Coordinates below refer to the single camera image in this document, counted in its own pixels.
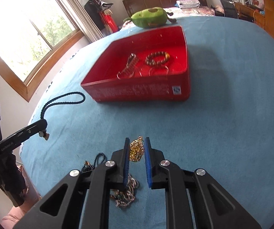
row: red plastic box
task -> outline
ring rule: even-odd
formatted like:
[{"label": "red plastic box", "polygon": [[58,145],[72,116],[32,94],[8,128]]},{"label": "red plastic box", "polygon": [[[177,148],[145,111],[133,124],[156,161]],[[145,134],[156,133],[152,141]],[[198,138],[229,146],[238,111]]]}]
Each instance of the red plastic box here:
[{"label": "red plastic box", "polygon": [[[169,72],[151,71],[145,64],[147,55],[165,51]],[[142,65],[132,78],[118,79],[131,53]],[[185,35],[180,26],[161,27],[112,42],[95,62],[81,83],[97,102],[141,100],[186,100],[190,96],[190,71]]]}]

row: bangle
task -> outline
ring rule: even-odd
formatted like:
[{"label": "bangle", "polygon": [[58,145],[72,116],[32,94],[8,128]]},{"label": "bangle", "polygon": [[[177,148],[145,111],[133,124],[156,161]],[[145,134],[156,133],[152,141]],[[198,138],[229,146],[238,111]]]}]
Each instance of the bangle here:
[{"label": "bangle", "polygon": [[[153,58],[158,57],[158,56],[164,56],[163,60],[155,61]],[[167,52],[154,52],[148,55],[145,59],[145,62],[148,66],[160,66],[168,62],[170,59],[170,54]]]},{"label": "bangle", "polygon": [[152,71],[153,70],[157,70],[158,67],[164,67],[166,69],[166,75],[169,73],[169,68],[168,66],[166,65],[161,65],[161,66],[157,66],[157,67],[152,67],[150,70],[149,70],[149,76],[151,75]]}]

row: desk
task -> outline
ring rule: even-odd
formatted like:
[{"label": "desk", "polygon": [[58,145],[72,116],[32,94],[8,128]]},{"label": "desk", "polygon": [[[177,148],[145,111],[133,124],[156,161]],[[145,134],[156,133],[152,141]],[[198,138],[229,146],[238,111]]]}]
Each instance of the desk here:
[{"label": "desk", "polygon": [[260,14],[257,10],[252,9],[246,5],[235,2],[235,7],[240,15],[245,15],[254,18],[254,23],[259,27],[265,29],[265,16]]}]

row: wooden window frame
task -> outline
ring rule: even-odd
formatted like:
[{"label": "wooden window frame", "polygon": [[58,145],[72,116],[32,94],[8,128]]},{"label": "wooden window frame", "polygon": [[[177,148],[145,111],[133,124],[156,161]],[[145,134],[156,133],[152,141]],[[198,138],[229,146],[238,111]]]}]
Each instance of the wooden window frame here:
[{"label": "wooden window frame", "polygon": [[[72,24],[77,27],[72,18],[68,16],[68,12],[64,9],[60,1],[56,1],[60,5],[63,12],[67,15],[69,20],[72,22]],[[55,45],[53,49],[43,57],[43,59],[39,61],[39,63],[34,67],[34,69],[30,72],[24,81],[20,80],[20,78],[0,57],[0,75],[22,98],[29,102],[38,86],[52,69],[52,67],[83,36],[84,34],[79,29],[75,29],[70,34],[68,34],[57,45]]]}]

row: green plush toy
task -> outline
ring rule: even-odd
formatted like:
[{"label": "green plush toy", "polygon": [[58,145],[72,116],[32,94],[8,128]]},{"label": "green plush toy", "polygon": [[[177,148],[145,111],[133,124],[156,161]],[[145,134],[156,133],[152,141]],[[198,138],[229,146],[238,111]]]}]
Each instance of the green plush toy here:
[{"label": "green plush toy", "polygon": [[172,16],[173,13],[168,13],[161,7],[153,7],[133,14],[132,17],[126,18],[124,22],[132,21],[137,27],[142,28],[163,26],[167,20],[175,23],[176,19],[168,18],[168,15]]}]

